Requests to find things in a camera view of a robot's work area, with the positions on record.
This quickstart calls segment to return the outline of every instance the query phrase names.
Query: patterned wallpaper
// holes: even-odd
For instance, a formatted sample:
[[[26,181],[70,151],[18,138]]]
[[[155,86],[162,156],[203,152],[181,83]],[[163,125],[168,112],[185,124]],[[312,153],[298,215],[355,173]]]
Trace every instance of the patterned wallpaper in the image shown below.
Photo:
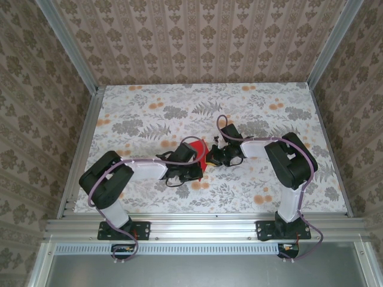
[[[302,82],[346,0],[54,0],[99,85]]]
[[[383,267],[383,1],[364,1],[314,90],[353,211]]]
[[[55,218],[89,94],[33,1],[0,1],[0,286],[23,286]]]

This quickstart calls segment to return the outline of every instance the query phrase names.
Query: floral surface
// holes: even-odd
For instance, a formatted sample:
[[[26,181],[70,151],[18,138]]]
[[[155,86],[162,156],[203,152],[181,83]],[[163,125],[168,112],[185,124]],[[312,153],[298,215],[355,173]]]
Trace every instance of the floral surface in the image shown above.
[[[346,211],[306,83],[109,86],[87,168],[109,150],[126,158],[153,158],[174,150],[190,135],[202,137],[211,147],[220,114],[243,136],[297,133],[319,165],[303,210]],[[208,166],[201,182],[178,188],[166,187],[164,181],[129,182],[120,199],[129,212],[274,212],[281,188],[267,159],[249,158],[235,167]],[[91,211],[81,190],[76,212]]]

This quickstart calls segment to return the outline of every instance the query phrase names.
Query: damask wallpaper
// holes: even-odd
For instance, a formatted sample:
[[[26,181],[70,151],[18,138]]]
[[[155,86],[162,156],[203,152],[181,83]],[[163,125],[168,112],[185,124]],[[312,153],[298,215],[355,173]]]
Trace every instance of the damask wallpaper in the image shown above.
[[[314,90],[353,211],[383,267],[383,1],[364,1]]]
[[[346,0],[54,0],[99,85],[302,82]]]
[[[34,1],[0,1],[0,286],[23,286],[55,218],[89,94]]]

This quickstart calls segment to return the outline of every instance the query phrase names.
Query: wallpaper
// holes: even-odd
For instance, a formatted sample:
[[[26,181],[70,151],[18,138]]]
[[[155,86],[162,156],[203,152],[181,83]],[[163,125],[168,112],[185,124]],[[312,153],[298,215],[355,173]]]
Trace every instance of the wallpaper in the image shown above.
[[[56,217],[89,95],[33,1],[0,1],[0,286],[23,286]]]
[[[315,87],[353,211],[383,266],[383,1],[364,1]]]
[[[54,0],[99,85],[303,82],[346,0]]]
[[[243,137],[295,132],[318,162],[303,212],[346,212],[307,83],[108,86],[86,169],[110,150],[126,158],[154,158],[174,151],[190,135],[211,148],[219,135],[220,114],[227,115]],[[133,213],[260,213],[275,212],[281,204],[284,187],[267,155],[247,158],[238,166],[208,166],[203,175],[200,182],[177,188],[158,179],[129,181],[120,200]],[[96,212],[87,199],[81,190],[75,212]]]

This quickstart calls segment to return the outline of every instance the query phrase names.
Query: table surface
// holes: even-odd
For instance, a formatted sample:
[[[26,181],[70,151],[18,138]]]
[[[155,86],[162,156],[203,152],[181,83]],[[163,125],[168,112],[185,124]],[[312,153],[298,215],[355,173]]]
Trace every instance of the table surface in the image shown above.
[[[109,150],[126,158],[153,158],[174,150],[190,135],[203,138],[210,148],[220,114],[226,114],[243,136],[297,133],[318,162],[302,210],[346,212],[306,83],[108,86],[86,169]],[[235,167],[208,166],[201,182],[178,188],[157,180],[129,182],[120,200],[134,213],[274,212],[281,188],[267,159],[249,158]],[[83,190],[75,212],[95,212]]]

